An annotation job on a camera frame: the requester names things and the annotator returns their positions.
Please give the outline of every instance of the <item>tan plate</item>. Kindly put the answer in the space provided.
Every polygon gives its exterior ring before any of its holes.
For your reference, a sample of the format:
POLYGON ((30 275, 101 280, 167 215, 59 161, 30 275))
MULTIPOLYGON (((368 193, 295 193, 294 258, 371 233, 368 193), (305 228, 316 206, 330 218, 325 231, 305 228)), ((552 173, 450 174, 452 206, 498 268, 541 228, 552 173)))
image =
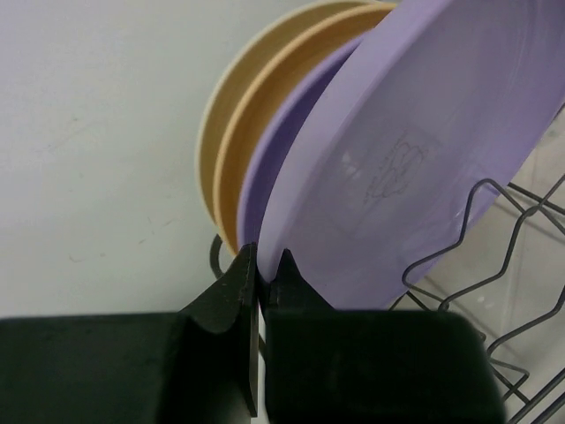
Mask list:
POLYGON ((224 72, 200 124, 196 146, 196 180, 209 215, 214 220, 214 169, 226 125, 247 88, 263 67, 289 42, 323 19, 367 0, 338 0, 308 4, 277 20, 255 37, 224 72))
POLYGON ((237 202, 253 150, 290 91, 330 53, 375 27, 395 8, 357 6, 326 18, 281 50, 249 86, 231 115, 214 174, 214 217, 228 249, 237 251, 237 202))

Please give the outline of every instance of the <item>scratch mark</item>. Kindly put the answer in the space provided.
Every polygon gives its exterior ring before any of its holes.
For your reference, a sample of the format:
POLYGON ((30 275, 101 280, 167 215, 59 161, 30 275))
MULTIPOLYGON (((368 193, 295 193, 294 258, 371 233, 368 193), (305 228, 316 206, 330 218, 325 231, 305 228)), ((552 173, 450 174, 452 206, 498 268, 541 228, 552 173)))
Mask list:
POLYGON ((166 227, 167 225, 169 225, 169 224, 171 224, 171 223, 174 223, 176 220, 177 220, 176 218, 170 219, 169 221, 167 221, 166 223, 164 223, 164 224, 161 226, 161 228, 166 227))
POLYGON ((69 254, 69 261, 73 262, 73 263, 81 263, 84 262, 86 259, 75 259, 71 256, 71 254, 69 254))
POLYGON ((92 122, 90 124, 86 124, 86 125, 80 127, 77 131, 71 132, 70 134, 64 136, 63 138, 52 142, 49 145, 48 151, 51 152, 51 153, 55 152, 56 150, 58 150, 59 148, 61 148, 65 144, 67 144, 69 141, 73 140, 78 135, 81 135, 82 133, 89 131, 96 124, 97 124, 97 122, 92 122))

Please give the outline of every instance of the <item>lavender plastic plate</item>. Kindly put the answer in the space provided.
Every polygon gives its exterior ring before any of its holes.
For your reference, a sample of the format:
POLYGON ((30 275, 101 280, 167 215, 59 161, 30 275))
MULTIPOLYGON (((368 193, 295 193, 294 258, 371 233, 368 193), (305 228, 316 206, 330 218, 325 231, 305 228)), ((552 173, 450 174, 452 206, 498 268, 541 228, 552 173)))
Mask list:
POLYGON ((268 198, 290 146, 314 104, 362 39, 363 35, 343 45, 308 73, 290 93, 261 135, 239 195, 238 247, 259 241, 268 198))
MULTIPOLYGON (((403 0, 290 148, 261 226, 263 277, 289 248, 334 307, 403 294, 406 268, 457 240, 471 188, 507 184, 562 105, 564 22, 563 0, 403 0)), ((495 198, 478 191, 470 224, 495 198)))

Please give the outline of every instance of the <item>metal wire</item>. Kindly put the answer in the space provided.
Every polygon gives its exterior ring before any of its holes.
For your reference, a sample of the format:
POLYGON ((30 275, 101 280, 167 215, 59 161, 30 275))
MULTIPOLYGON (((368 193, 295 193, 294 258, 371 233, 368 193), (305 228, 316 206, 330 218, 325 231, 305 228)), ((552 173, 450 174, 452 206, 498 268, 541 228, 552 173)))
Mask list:
MULTIPOLYGON (((410 265, 404 271, 404 273, 403 273, 403 284, 409 290, 404 296, 402 296, 400 299, 398 299, 392 305, 391 309, 394 309, 395 307, 397 307, 400 300, 404 299, 404 298, 409 298, 412 301, 414 301, 414 303, 416 305, 418 305, 419 307, 422 307, 422 305, 424 305, 424 304, 416 296, 416 293, 417 293, 417 294, 420 294, 420 295, 425 295, 430 299, 434 299, 434 300, 440 302, 438 310, 446 311, 446 310, 449 309, 450 304, 452 304, 455 300, 457 300, 457 299, 461 298, 462 296, 465 296, 465 295, 467 295, 471 292, 474 292, 481 287, 484 287, 488 284, 492 284, 493 282, 499 280, 507 272, 507 270, 509 268, 510 260, 512 258, 512 253, 514 253, 514 249, 516 247, 518 235, 520 233, 520 230, 523 228, 524 223, 527 221, 528 218, 530 218, 530 217, 532 217, 532 216, 534 216, 538 213, 545 216, 546 219, 550 223, 552 223, 554 225, 554 227, 561 234, 565 235, 565 228, 563 227, 563 225, 559 222, 559 220, 555 216, 555 214, 565 216, 565 208, 558 206, 558 205, 552 203, 551 201, 549 201, 551 196, 554 195, 554 193, 563 185, 564 182, 565 182, 565 174, 563 174, 559 178, 559 180, 551 187, 551 189, 547 192, 547 194, 544 197, 538 196, 537 194, 532 193, 532 192, 522 188, 519 185, 512 184, 512 183, 509 184, 508 185, 509 189, 511 189, 511 190, 513 190, 517 193, 520 193, 522 196, 525 196, 528 199, 536 202, 536 204, 534 206, 530 207, 530 208, 523 208, 518 203, 518 201, 509 193, 508 190, 506 190, 504 187, 500 186, 495 181, 493 181, 489 178, 479 181, 475 186, 472 187, 472 189, 469 193, 469 196, 467 198, 467 204, 465 206, 465 211, 464 211, 464 214, 463 214, 463 224, 462 224, 461 232, 459 234, 459 239, 457 240, 457 242, 454 243, 451 246, 448 246, 448 247, 440 250, 439 252, 436 252, 434 254, 430 254, 430 255, 426 256, 426 258, 423 258, 420 261, 414 262, 412 265, 410 265), (460 291, 457 291, 453 294, 450 294, 445 299, 442 299, 441 297, 439 297, 439 296, 437 296, 437 295, 435 295, 435 294, 433 294, 429 291, 425 291, 423 289, 415 287, 408 280, 409 274, 412 272, 412 270, 419 267, 420 265, 423 265, 424 263, 426 263, 428 261, 436 259, 439 256, 442 256, 442 255, 446 254, 447 252, 450 252, 450 251, 456 249, 457 247, 459 247, 463 243, 463 241, 465 239, 465 235, 467 233, 467 229, 468 229, 469 217, 471 215, 471 209, 472 209, 473 201, 475 199, 475 194, 477 193, 479 188, 481 188, 483 186, 490 186, 496 192, 498 192, 499 194, 504 196, 510 202, 510 204, 512 204, 516 208, 516 210, 520 213, 520 216, 516 219, 516 224, 515 224, 514 229, 512 231, 512 235, 510 236, 510 240, 508 242, 507 252, 504 256, 504 260, 502 262, 500 270, 496 274, 494 274, 493 276, 490 276, 490 277, 488 277, 488 278, 486 278, 482 281, 479 281, 475 284, 472 284, 472 285, 470 285, 470 286, 468 286, 468 287, 466 287, 466 288, 464 288, 460 291)), ((493 374, 508 389, 508 391, 502 395, 502 400, 506 401, 510 397, 516 396, 517 398, 519 398, 524 403, 524 407, 514 417, 512 417, 510 419, 508 424, 517 424, 529 412, 531 412, 531 410, 536 405, 538 405, 539 402, 541 402, 541 400, 543 400, 550 392, 555 390, 557 385, 560 382, 562 382, 563 380, 565 380, 565 369, 563 369, 558 375, 556 375, 552 379, 552 381, 549 382, 542 390, 540 390, 532 399, 529 399, 528 397, 526 397, 523 394, 522 391, 520 391, 520 388, 525 384, 525 382, 530 377, 530 372, 525 368, 518 367, 516 365, 509 364, 507 362, 503 362, 501 360, 497 360, 496 358, 493 358, 493 353, 499 347, 501 347, 502 345, 507 343, 509 340, 522 335, 524 332, 526 332, 530 329, 533 329, 534 327, 540 325, 541 323, 546 322, 547 320, 550 320, 552 317, 556 316, 562 310, 563 304, 565 304, 565 285, 563 286, 563 289, 561 291, 561 295, 557 299, 555 306, 549 312, 542 314, 541 316, 521 325, 517 329, 513 329, 512 331, 503 335, 502 337, 498 337, 486 348, 487 357, 488 357, 488 359, 491 362, 491 365, 493 367, 493 374), (518 380, 516 382, 512 383, 497 368, 504 368, 504 369, 507 369, 507 370, 511 370, 513 372, 520 374, 520 377, 518 378, 518 380)), ((422 308, 425 309, 425 310, 429 310, 429 308, 425 305, 422 308)), ((484 335, 484 333, 479 332, 479 334, 482 336, 483 341, 485 341, 486 336, 484 335)), ((547 409, 543 413, 541 413, 535 421, 533 421, 533 423, 541 424, 541 423, 546 422, 550 417, 552 417, 564 405, 565 405, 565 393, 560 395, 552 404, 550 404, 550 406, 548 406, 547 409)))

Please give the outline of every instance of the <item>plate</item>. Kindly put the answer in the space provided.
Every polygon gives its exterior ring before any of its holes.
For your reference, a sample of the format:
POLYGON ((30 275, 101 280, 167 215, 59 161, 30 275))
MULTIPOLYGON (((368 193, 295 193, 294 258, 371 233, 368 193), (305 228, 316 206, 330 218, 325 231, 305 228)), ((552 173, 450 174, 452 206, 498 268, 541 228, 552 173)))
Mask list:
POLYGON ((237 206, 237 246, 257 243, 268 198, 298 131, 363 35, 326 57, 290 93, 255 148, 237 206))
MULTIPOLYGON (((561 107, 563 22, 562 0, 403 0, 290 148, 260 231, 262 276, 289 248, 334 307, 402 295, 407 267, 458 239, 471 188, 507 184, 561 107)), ((478 191, 471 225, 495 198, 478 191)))
POLYGON ((196 145, 196 180, 200 197, 214 220, 214 168, 231 114, 261 69, 289 42, 325 18, 367 1, 340 0, 308 4, 277 20, 234 59, 215 87, 202 118, 196 145))
POLYGON ((373 28, 395 6, 357 6, 312 26, 280 51, 249 86, 230 117, 214 174, 214 217, 229 250, 237 249, 237 204, 253 150, 294 87, 325 57, 373 28))

